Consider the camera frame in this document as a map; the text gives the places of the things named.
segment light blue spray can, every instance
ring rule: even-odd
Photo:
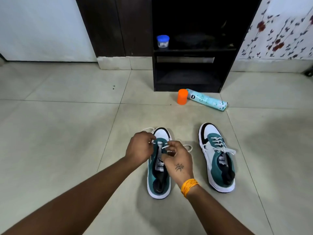
[[[186,90],[188,91],[188,99],[191,99],[195,102],[199,102],[201,104],[204,104],[205,106],[209,106],[220,111],[224,111],[226,109],[227,102],[225,101],[209,97],[194,90],[190,89]]]

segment wrist tattoo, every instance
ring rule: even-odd
[[[184,168],[184,165],[183,164],[179,164],[179,163],[175,167],[176,171],[178,171],[178,170],[182,171],[183,168]]]

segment white rubber sole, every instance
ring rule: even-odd
[[[168,190],[162,194],[162,195],[156,195],[154,193],[152,193],[152,191],[150,190],[150,186],[149,186],[149,160],[147,161],[148,162],[148,174],[147,174],[147,189],[148,189],[148,193],[149,195],[152,197],[152,198],[155,198],[155,199],[164,199],[166,198],[169,194],[170,194],[170,191],[171,191],[171,178],[170,178],[170,184],[169,184],[169,187],[168,187]]]
[[[202,141],[201,141],[201,129],[203,127],[204,124],[202,124],[199,128],[199,132],[198,132],[198,136],[199,136],[199,144],[200,144],[200,147],[202,149],[202,152],[204,154],[204,157],[205,157],[205,160],[207,161],[207,171],[208,171],[208,180],[209,180],[209,183],[210,185],[216,189],[218,192],[222,192],[222,193],[228,193],[228,192],[231,192],[235,189],[235,179],[233,180],[233,183],[231,186],[229,187],[221,187],[219,186],[218,184],[215,183],[215,181],[213,180],[213,177],[211,175],[211,163],[209,161],[209,158],[207,156],[207,154],[205,153],[204,151],[204,148],[203,148],[203,144],[202,144]]]

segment shoelace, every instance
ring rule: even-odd
[[[154,130],[155,130],[155,128],[145,128],[145,129],[143,129],[142,131],[145,131],[145,130],[147,130],[147,129],[152,129],[152,132],[154,132]],[[193,147],[190,145],[190,144],[184,144],[183,145],[184,147],[190,147],[190,149],[189,150],[187,150],[189,153],[193,150]]]
[[[221,137],[211,137],[211,139],[215,139],[212,142],[216,142],[214,145],[218,145],[219,147],[213,147],[213,146],[211,146],[210,142],[207,142],[206,144],[203,145],[204,150],[208,150],[208,149],[206,149],[206,147],[210,146],[213,148],[213,150],[217,150],[218,153],[224,152],[224,153],[231,153],[232,155],[236,154],[235,150],[225,147],[225,144],[221,140],[222,139]]]

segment orange thread bracelet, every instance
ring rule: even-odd
[[[184,197],[186,198],[186,195],[189,192],[191,187],[198,185],[198,184],[199,183],[194,178],[186,180],[181,188],[181,192],[184,195]]]

